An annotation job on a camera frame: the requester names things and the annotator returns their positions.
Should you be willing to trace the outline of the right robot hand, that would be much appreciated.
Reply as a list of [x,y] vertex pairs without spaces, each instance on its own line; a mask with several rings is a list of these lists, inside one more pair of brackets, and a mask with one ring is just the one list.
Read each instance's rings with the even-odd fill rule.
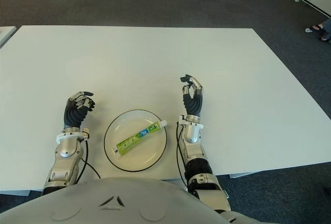
[[183,103],[188,115],[200,117],[203,104],[203,86],[193,76],[186,74],[180,77],[181,82],[186,83],[183,86]]

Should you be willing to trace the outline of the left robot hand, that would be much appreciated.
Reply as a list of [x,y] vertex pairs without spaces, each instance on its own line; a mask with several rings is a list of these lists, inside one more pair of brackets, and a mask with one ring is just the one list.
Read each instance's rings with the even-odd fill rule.
[[95,102],[91,99],[94,94],[80,91],[70,96],[64,111],[64,128],[80,128],[88,112],[92,112]]

